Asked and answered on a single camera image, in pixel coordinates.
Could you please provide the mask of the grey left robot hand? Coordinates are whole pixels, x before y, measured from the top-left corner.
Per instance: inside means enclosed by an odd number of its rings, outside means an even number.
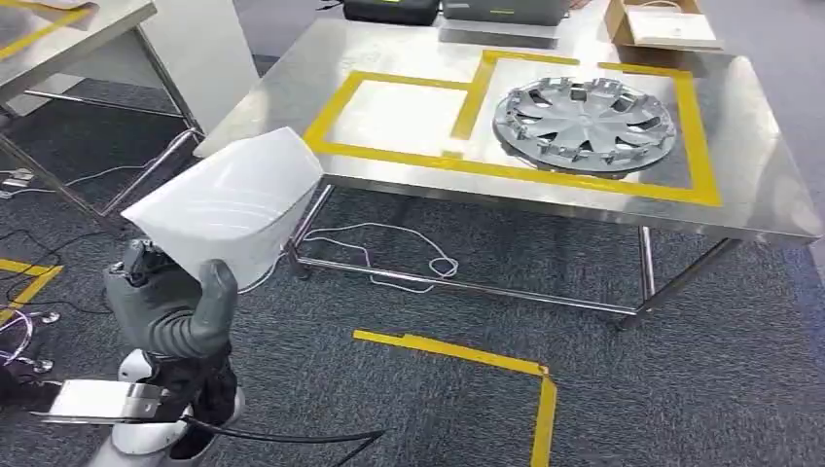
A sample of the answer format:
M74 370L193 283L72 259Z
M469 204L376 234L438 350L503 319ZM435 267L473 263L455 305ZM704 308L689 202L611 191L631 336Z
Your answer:
M103 279L133 346L177 358L206 358L230 346L238 285L224 261L208 260L190 275L153 241L136 238Z

